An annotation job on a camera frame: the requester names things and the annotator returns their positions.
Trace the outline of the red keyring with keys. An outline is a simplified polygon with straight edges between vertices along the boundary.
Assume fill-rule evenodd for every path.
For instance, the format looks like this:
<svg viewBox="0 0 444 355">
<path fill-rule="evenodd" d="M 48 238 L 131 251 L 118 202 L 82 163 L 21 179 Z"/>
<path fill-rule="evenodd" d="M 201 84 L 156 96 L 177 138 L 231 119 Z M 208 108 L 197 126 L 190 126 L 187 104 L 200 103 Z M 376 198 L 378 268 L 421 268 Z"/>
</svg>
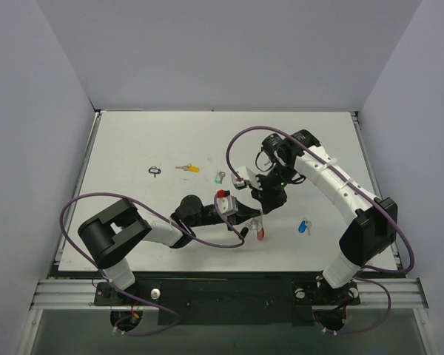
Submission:
<svg viewBox="0 0 444 355">
<path fill-rule="evenodd" d="M 265 239 L 265 228 L 263 225 L 263 216 L 253 217 L 246 223 L 246 227 L 256 233 L 256 238 L 258 241 L 263 241 Z"/>
</svg>

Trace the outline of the key with blue tag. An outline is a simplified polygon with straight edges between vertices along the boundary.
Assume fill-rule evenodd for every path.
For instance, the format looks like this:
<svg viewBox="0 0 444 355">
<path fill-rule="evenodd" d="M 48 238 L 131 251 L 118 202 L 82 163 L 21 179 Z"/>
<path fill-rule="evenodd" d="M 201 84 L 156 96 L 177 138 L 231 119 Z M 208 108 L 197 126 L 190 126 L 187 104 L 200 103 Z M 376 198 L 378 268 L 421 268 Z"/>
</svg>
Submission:
<svg viewBox="0 0 444 355">
<path fill-rule="evenodd" d="M 312 229 L 312 222 L 310 220 L 304 219 L 300 223 L 298 227 L 298 232 L 301 234 L 307 234 L 308 236 L 311 235 L 311 229 Z"/>
</svg>

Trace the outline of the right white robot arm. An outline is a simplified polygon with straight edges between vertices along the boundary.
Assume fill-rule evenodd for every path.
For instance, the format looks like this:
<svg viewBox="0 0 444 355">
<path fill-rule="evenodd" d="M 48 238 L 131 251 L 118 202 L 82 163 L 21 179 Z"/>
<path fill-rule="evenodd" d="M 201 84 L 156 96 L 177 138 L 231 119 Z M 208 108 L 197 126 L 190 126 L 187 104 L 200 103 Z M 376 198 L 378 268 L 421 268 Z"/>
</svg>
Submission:
<svg viewBox="0 0 444 355">
<path fill-rule="evenodd" d="M 258 186 L 251 195 L 268 214 L 287 201 L 285 187 L 309 180 L 339 211 L 347 229 L 339 240 L 340 251 L 316 283 L 317 297 L 335 301 L 355 274 L 367 262 L 390 247 L 396 240 L 391 225 L 397 221 L 397 204 L 381 200 L 352 180 L 331 158 L 320 141 L 302 129 L 290 138 L 277 133 L 266 137 L 261 151 L 272 167 L 267 175 L 258 174 Z"/>
</svg>

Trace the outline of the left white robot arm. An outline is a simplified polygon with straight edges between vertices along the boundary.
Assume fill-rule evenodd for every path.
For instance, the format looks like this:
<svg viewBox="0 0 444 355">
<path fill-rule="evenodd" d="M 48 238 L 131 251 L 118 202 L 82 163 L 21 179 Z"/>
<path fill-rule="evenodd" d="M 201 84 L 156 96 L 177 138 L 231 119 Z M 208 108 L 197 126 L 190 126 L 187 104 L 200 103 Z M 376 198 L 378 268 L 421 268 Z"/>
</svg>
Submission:
<svg viewBox="0 0 444 355">
<path fill-rule="evenodd" d="M 152 213 L 142 217 L 130 199 L 121 198 L 83 222 L 78 235 L 97 267 L 113 284 L 112 297 L 127 305 L 135 300 L 138 287 L 126 256 L 141 241 L 181 249 L 194 240 L 194 227 L 222 224 L 223 217 L 238 225 L 261 215 L 261 211 L 238 202 L 228 192 L 206 206 L 199 197 L 187 195 L 168 222 Z"/>
</svg>

